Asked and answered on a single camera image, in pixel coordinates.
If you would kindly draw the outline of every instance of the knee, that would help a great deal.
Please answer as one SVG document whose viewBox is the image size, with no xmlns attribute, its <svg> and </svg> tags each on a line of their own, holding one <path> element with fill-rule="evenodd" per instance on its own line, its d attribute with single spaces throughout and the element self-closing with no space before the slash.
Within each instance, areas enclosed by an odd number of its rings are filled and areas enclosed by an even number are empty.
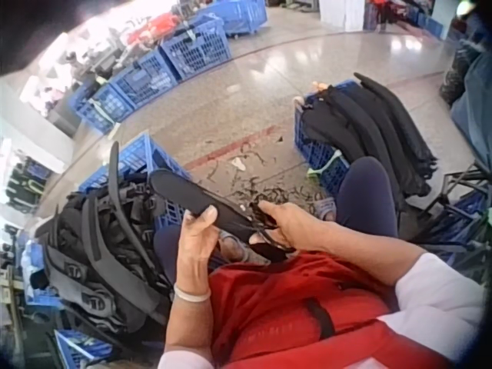
<svg viewBox="0 0 492 369">
<path fill-rule="evenodd" d="M 163 244 L 178 245 L 181 227 L 179 225 L 169 225 L 155 232 L 154 235 L 154 250 L 157 252 Z"/>
<path fill-rule="evenodd" d="M 347 173 L 352 178 L 360 178 L 361 180 L 368 178 L 387 178 L 386 170 L 383 165 L 372 156 L 364 156 L 351 164 Z"/>
</svg>

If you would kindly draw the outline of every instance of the forearm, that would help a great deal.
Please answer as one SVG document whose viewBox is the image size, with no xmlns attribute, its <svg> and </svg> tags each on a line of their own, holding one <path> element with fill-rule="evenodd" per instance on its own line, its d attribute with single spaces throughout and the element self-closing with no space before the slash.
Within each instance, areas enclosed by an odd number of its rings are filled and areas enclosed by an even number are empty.
<svg viewBox="0 0 492 369">
<path fill-rule="evenodd" d="M 178 258 L 176 285 L 187 294 L 207 294 L 207 261 L 183 261 Z M 210 299 L 194 303 L 175 296 L 168 322 L 165 350 L 187 349 L 211 361 L 213 322 Z"/>
<path fill-rule="evenodd" d="M 387 285 L 395 285 L 425 252 L 406 241 L 360 233 L 334 222 L 325 222 L 317 234 L 320 251 L 349 261 Z"/>
</svg>

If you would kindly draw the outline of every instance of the floor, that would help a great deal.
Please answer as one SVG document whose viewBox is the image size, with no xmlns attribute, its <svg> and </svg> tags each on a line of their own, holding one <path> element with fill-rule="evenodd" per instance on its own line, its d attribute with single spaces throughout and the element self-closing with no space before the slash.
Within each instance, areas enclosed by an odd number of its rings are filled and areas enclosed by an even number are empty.
<svg viewBox="0 0 492 369">
<path fill-rule="evenodd" d="M 294 147 L 292 99 L 313 91 L 312 82 L 336 84 L 355 71 L 394 91 L 439 158 L 433 192 L 411 199 L 425 206 L 444 173 L 464 170 L 473 156 L 437 95 L 454 54 L 449 45 L 409 35 L 391 25 L 386 33 L 342 33 L 317 14 L 269 8 L 256 35 L 231 40 L 233 60 L 186 81 L 129 117 L 113 140 L 120 145 L 147 131 L 211 191 L 243 201 L 256 191 L 281 194 L 309 206 L 319 192 Z M 53 214 L 57 204 L 108 160 L 112 140 L 82 125 L 73 165 L 54 176 L 29 224 Z M 242 171 L 231 164 L 239 157 Z"/>
</svg>

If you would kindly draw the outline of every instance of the dark blue pants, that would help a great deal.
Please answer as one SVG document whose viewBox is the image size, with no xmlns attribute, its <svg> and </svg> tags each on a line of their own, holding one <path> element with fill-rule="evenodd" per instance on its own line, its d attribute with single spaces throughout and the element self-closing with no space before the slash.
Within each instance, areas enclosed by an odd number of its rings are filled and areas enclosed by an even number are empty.
<svg viewBox="0 0 492 369">
<path fill-rule="evenodd" d="M 337 223 L 366 234 L 397 238 L 397 217 L 391 195 L 390 180 L 379 161 L 365 157 L 352 163 L 336 198 Z M 172 225 L 160 229 L 154 237 L 154 249 L 171 283 L 176 282 L 176 261 L 180 228 Z M 227 262 L 214 251 L 209 268 Z"/>
</svg>

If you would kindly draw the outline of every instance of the white wall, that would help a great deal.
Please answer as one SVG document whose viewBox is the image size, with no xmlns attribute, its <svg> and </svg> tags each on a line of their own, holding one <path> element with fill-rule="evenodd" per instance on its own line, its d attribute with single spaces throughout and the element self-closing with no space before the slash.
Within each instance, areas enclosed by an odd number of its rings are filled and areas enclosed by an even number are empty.
<svg viewBox="0 0 492 369">
<path fill-rule="evenodd" d="M 323 23 L 345 32 L 364 28 L 365 0 L 319 0 Z"/>
<path fill-rule="evenodd" d="M 445 39 L 451 21 L 456 15 L 456 9 L 461 0 L 436 0 L 434 4 L 434 12 L 432 18 L 443 25 L 443 33 L 440 35 L 442 39 Z"/>
<path fill-rule="evenodd" d="M 0 81 L 0 133 L 46 168 L 62 173 L 71 163 L 74 142 Z"/>
<path fill-rule="evenodd" d="M 23 229 L 28 222 L 30 215 L 23 214 L 19 210 L 15 210 L 8 205 L 0 204 L 0 227 L 3 228 L 4 224 L 13 225 L 16 228 Z"/>
</svg>

